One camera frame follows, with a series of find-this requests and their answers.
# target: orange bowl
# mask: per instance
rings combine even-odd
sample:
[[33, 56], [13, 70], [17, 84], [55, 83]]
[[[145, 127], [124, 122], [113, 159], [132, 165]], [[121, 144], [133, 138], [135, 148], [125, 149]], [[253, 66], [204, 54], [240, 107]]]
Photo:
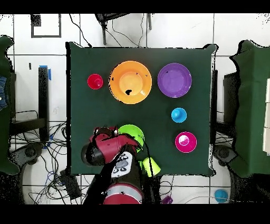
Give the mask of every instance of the orange bowl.
[[149, 94], [152, 77], [148, 69], [136, 61], [117, 65], [110, 74], [109, 88], [115, 99], [124, 104], [137, 104]]

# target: purple bowl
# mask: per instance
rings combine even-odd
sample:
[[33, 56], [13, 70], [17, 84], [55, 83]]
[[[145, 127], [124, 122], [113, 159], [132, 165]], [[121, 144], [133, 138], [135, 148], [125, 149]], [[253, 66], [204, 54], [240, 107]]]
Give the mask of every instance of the purple bowl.
[[172, 98], [185, 95], [191, 86], [189, 70], [178, 63], [171, 63], [163, 67], [158, 74], [158, 87], [160, 91]]

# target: red cup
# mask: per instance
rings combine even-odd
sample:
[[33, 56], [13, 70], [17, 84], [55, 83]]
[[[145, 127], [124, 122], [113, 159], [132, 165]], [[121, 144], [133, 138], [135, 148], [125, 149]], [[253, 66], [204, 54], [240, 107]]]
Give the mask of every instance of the red cup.
[[100, 89], [103, 86], [103, 79], [99, 74], [91, 74], [87, 84], [91, 89]]

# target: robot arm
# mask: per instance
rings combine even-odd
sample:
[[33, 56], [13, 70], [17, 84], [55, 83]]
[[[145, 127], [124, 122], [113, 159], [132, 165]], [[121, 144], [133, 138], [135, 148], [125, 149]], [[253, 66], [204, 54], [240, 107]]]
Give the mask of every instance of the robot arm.
[[94, 131], [90, 142], [83, 146], [82, 161], [104, 167], [89, 187], [84, 204], [142, 203], [137, 147], [139, 143], [133, 137], [118, 135], [117, 129], [103, 127]]

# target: pink cup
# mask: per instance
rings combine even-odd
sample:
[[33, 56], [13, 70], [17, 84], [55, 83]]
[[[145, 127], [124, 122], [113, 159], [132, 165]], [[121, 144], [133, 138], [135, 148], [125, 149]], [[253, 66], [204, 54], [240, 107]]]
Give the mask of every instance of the pink cup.
[[190, 153], [196, 148], [197, 139], [190, 132], [181, 132], [175, 139], [175, 146], [183, 153]]

